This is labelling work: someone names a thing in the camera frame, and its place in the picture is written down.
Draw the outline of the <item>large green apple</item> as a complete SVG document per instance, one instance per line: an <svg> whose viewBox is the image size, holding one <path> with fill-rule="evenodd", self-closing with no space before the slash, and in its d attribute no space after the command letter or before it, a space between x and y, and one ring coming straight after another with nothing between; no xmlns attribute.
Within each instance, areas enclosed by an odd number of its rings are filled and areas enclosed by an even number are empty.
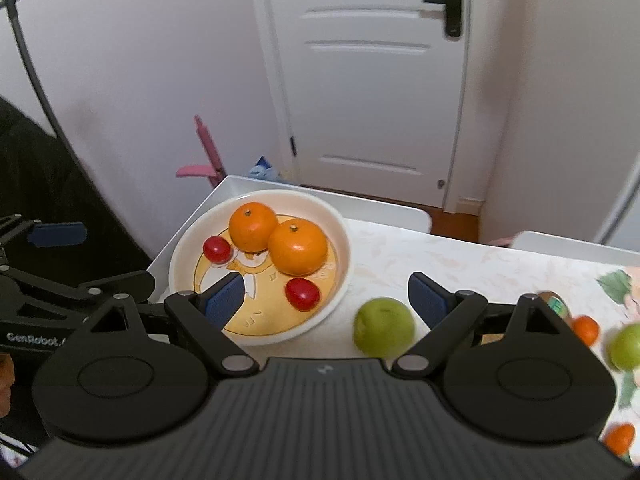
<svg viewBox="0 0 640 480"><path fill-rule="evenodd" d="M416 323L410 309L388 297L366 301L357 311L352 341L366 356L391 359L413 345Z"/></svg>

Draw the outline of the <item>brown kiwi with sticker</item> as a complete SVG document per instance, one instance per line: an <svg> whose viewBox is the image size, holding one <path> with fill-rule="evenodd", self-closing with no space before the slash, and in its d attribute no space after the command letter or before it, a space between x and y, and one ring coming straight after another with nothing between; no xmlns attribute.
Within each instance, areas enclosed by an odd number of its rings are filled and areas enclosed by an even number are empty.
<svg viewBox="0 0 640 480"><path fill-rule="evenodd" d="M563 321L569 323L572 315L570 314L570 309L567 307L566 302L558 295L556 292L552 292L551 290L545 290L544 292L537 292L537 295L544 300L548 307L559 315Z"/></svg>

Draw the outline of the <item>small mandarin orange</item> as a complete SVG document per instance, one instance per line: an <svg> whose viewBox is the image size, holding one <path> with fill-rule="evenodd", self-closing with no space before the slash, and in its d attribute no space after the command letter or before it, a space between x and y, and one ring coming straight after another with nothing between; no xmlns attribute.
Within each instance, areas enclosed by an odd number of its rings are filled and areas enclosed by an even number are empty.
<svg viewBox="0 0 640 480"><path fill-rule="evenodd" d="M588 315L578 316L572 319L574 334L588 347L596 343L600 336L600 326Z"/></svg>

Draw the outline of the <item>small green apple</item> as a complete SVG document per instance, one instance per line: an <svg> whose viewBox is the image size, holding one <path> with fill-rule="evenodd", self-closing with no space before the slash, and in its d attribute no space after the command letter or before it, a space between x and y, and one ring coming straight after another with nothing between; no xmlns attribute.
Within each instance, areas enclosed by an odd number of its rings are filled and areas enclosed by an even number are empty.
<svg viewBox="0 0 640 480"><path fill-rule="evenodd" d="M608 345L608 357L618 370L634 370L640 364L640 324L621 328Z"/></svg>

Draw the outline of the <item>red cherry tomato left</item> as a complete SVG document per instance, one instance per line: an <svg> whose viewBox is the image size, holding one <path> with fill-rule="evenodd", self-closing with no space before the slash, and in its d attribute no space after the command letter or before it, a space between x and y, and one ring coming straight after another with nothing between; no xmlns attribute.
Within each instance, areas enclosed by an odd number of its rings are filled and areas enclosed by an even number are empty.
<svg viewBox="0 0 640 480"><path fill-rule="evenodd" d="M221 266L233 256L233 249L225 238L220 235L207 237L203 243L203 255L213 264Z"/></svg>

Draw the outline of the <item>red cherry tomato right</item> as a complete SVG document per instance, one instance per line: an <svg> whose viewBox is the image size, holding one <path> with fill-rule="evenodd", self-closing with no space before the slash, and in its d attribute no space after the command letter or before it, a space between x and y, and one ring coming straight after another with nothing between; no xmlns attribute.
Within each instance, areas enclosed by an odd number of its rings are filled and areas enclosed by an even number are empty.
<svg viewBox="0 0 640 480"><path fill-rule="evenodd" d="M314 310L321 300L318 286L306 278L291 278L285 285L284 293L288 303L300 312Z"/></svg>

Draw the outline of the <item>orange left in bowl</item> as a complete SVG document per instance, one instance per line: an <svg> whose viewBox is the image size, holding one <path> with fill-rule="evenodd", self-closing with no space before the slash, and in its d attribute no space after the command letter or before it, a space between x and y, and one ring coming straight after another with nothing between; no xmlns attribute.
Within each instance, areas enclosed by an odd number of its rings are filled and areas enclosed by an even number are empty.
<svg viewBox="0 0 640 480"><path fill-rule="evenodd" d="M269 237L278 224L277 215L270 207L249 202L231 215L228 231L241 252L257 254L267 249Z"/></svg>

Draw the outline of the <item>orange in bowl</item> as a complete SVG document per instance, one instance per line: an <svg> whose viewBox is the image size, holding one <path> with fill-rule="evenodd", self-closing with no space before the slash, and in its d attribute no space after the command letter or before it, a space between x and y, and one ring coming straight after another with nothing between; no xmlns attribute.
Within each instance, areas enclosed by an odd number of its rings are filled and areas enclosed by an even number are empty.
<svg viewBox="0 0 640 480"><path fill-rule="evenodd" d="M277 215L270 207L249 202L231 215L228 231L241 252L257 254L267 249L269 237L278 224Z"/></svg>
<svg viewBox="0 0 640 480"><path fill-rule="evenodd" d="M302 218L280 223L270 234L267 248L276 269L296 278L318 271L329 253L320 226Z"/></svg>

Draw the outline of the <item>white fruit bowl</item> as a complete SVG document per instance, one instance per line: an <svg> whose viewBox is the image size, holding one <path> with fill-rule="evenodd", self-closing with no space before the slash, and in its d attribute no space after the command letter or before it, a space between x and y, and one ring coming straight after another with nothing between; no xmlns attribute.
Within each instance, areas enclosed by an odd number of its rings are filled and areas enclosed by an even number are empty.
<svg viewBox="0 0 640 480"><path fill-rule="evenodd" d="M279 221L302 218L314 222L328 240L323 266L308 278L318 286L317 307L303 312L285 298L290 279L273 265L268 252L251 256L233 247L230 260L210 262L203 252L206 238L230 238L229 221L244 204L257 202L270 207ZM201 215L175 238L176 246L168 266L168 292L204 292L231 272L241 274L243 303L224 326L226 334L245 347L277 344L308 332L337 308L352 278L352 246L343 216L320 198L295 191L257 191L230 198L216 206L205 206Z"/></svg>

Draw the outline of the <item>orange right in bowl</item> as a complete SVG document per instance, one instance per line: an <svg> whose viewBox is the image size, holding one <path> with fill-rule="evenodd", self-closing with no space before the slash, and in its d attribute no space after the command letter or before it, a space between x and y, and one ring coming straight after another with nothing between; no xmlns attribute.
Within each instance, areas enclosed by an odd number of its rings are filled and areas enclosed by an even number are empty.
<svg viewBox="0 0 640 480"><path fill-rule="evenodd" d="M296 278L318 271L329 253L320 226L302 218L280 223L270 234L267 248L276 269Z"/></svg>

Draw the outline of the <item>white chair back right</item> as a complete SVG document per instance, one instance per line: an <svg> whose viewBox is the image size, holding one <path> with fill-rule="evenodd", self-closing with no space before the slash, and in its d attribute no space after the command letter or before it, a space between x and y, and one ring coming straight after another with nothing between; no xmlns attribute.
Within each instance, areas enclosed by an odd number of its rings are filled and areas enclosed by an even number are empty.
<svg viewBox="0 0 640 480"><path fill-rule="evenodd" d="M534 231L518 233L513 237L510 247L522 252L613 266L640 266L638 252Z"/></svg>

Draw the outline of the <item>pink plastic stand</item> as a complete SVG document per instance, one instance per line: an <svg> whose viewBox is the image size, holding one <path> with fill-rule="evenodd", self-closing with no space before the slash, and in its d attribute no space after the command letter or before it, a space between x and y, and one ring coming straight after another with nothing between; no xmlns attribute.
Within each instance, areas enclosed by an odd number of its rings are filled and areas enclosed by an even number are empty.
<svg viewBox="0 0 640 480"><path fill-rule="evenodd" d="M212 188L227 177L227 171L224 169L221 157L216 148L215 142L209 133L207 126L200 116L194 117L196 134L201 146L205 152L208 163L201 165L188 165L180 167L176 171L177 178L205 178Z"/></svg>

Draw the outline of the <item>floral tablecloth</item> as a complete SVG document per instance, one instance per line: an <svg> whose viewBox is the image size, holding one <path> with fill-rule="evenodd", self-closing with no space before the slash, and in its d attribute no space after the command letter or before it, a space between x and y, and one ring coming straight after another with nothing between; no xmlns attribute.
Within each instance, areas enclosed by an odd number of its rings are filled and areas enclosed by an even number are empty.
<svg viewBox="0 0 640 480"><path fill-rule="evenodd" d="M460 242L359 220L348 220L347 225L356 266L342 302L306 334L250 348L257 361L270 356L356 356L350 328L360 304L377 296L406 301L413 271L423 271L450 289L476 290L497 302L551 290L571 314L589 315L599 323L601 335L592 348L599 358L605 356L616 330L639 318L638 308L627 301L618 304L612 297L623 280L630 281L633 292L639 289L639 273L631 268Z"/></svg>

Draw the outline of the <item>black metal stand pole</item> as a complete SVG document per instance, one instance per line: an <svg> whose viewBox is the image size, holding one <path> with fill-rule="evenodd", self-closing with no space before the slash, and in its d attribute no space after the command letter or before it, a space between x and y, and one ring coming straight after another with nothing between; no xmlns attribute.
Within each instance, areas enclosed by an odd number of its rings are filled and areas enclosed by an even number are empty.
<svg viewBox="0 0 640 480"><path fill-rule="evenodd" d="M32 56L29 53L20 22L20 16L18 15L17 3L19 1L20 0L1 0L1 9L6 10L6 14L8 14L8 20L11 25L14 41L17 46L17 51L21 57L27 78L30 82L30 85L32 86L32 91L35 93L43 114L44 116L46 116L47 121L53 130L53 133L58 138L58 140L62 142L67 154L70 155L70 158L72 159L82 176L89 184L91 184L92 181L90 179L90 176L88 175L86 168L73 149L72 144L70 144L70 141L67 139L67 136L62 129L58 118L55 115L51 103L47 98L46 92L44 92L42 83L35 69L34 62L32 62Z"/></svg>

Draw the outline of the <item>white door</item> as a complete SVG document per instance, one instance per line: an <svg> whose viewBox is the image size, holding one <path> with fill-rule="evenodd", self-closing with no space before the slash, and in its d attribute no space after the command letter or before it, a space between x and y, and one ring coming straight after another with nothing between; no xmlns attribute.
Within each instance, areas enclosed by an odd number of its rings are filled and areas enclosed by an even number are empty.
<svg viewBox="0 0 640 480"><path fill-rule="evenodd" d="M462 35L422 0L254 0L288 173L440 207L458 140Z"/></svg>

